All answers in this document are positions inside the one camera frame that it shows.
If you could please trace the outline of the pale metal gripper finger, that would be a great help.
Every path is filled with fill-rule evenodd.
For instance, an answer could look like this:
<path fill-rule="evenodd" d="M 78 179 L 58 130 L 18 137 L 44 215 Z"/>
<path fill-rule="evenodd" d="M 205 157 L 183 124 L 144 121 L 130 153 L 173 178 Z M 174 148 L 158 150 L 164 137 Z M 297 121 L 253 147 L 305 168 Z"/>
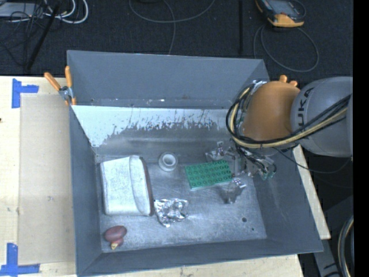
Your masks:
<path fill-rule="evenodd" d="M 232 157 L 234 154 L 229 149 L 224 148 L 224 142 L 218 141 L 216 147 L 209 152 L 205 153 L 207 162 L 216 162 L 226 159 L 226 157 Z"/>
<path fill-rule="evenodd" d="M 246 188 L 246 183 L 240 180 L 240 178 L 234 178 L 224 188 L 222 198 L 225 204 L 236 203 L 238 197 L 243 193 Z"/>

